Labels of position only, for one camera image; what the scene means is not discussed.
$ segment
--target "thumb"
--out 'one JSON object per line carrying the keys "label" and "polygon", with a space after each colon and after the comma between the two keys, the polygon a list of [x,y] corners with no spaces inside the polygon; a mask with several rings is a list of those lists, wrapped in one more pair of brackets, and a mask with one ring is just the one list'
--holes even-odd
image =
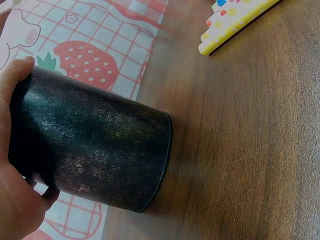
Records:
{"label": "thumb", "polygon": [[18,82],[24,80],[34,67],[33,57],[15,59],[0,70],[0,162],[8,159],[11,116],[10,101]]}
{"label": "thumb", "polygon": [[0,100],[4,100],[8,106],[10,105],[11,96],[17,83],[30,74],[34,65],[34,58],[27,56],[24,59],[14,59],[0,71]]}

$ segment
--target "black cylinder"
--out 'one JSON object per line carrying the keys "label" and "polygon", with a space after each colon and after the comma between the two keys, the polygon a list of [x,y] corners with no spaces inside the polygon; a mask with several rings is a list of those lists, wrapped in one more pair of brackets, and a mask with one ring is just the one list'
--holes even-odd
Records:
{"label": "black cylinder", "polygon": [[143,212],[164,178],[167,113],[34,67],[12,95],[9,161],[26,178]]}

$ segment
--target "table surface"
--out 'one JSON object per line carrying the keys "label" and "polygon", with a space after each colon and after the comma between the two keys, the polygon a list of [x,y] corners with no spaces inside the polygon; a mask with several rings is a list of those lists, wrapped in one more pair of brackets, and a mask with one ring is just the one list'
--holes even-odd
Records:
{"label": "table surface", "polygon": [[284,0],[212,56],[212,0],[171,0],[138,101],[173,147],[143,214],[110,207],[107,240],[320,239],[320,1]]}

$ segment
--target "plastic tablecloth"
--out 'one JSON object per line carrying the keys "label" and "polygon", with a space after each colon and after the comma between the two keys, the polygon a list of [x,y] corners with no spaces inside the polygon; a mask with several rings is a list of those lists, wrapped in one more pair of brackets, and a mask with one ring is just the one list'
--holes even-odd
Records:
{"label": "plastic tablecloth", "polygon": [[[23,0],[0,37],[0,69],[31,55],[41,68],[135,100],[167,3]],[[62,192],[25,240],[100,240],[107,208]]]}

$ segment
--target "yellow toy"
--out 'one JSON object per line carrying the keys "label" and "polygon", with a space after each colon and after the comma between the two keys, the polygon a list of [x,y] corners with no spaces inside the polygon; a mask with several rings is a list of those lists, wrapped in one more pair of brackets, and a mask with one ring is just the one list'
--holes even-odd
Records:
{"label": "yellow toy", "polygon": [[280,0],[216,0],[214,14],[206,21],[209,29],[201,36],[198,49],[209,55],[253,19]]}

